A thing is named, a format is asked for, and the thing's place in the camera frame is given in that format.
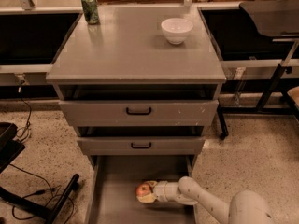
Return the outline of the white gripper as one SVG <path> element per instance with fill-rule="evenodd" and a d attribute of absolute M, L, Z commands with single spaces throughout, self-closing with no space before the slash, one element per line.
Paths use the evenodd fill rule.
<path fill-rule="evenodd" d="M 178 183 L 168 181 L 145 181 L 151 188 L 153 193 L 137 196 L 141 203 L 154 203 L 156 200 L 159 202 L 173 202 L 179 196 Z"/>

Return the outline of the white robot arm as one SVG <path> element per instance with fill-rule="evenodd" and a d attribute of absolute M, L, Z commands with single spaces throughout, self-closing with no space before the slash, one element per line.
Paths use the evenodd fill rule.
<path fill-rule="evenodd" d="M 239 191 L 226 203 L 188 176 L 178 182 L 145 181 L 136 188 L 135 195 L 141 203 L 201 204 L 220 224 L 274 224 L 268 202 L 256 192 Z"/>

